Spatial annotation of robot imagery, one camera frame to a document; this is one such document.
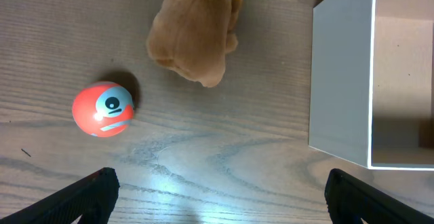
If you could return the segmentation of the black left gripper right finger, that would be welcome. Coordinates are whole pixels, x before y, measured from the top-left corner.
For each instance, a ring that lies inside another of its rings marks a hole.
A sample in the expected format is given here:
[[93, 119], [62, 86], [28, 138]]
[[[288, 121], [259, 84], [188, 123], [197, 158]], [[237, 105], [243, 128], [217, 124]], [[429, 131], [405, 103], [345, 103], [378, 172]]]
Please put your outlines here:
[[330, 171], [324, 196], [333, 224], [433, 224], [432, 217], [341, 169]]

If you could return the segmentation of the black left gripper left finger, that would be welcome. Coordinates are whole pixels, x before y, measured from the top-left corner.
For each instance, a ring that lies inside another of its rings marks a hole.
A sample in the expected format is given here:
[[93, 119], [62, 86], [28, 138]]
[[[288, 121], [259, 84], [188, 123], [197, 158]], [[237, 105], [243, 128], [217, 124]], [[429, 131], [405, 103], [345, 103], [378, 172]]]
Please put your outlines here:
[[14, 214], [1, 224], [108, 223], [119, 197], [113, 168], [102, 168]]

